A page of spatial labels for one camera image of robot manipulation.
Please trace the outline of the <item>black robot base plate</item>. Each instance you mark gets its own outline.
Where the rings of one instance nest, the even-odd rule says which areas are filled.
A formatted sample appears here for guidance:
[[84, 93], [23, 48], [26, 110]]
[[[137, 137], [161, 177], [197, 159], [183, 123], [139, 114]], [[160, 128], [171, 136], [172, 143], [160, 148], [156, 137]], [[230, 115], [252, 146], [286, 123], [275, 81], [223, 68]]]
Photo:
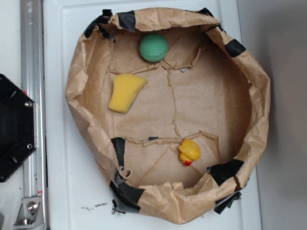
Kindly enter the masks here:
[[0, 181], [6, 182], [35, 149], [35, 102], [1, 74]]

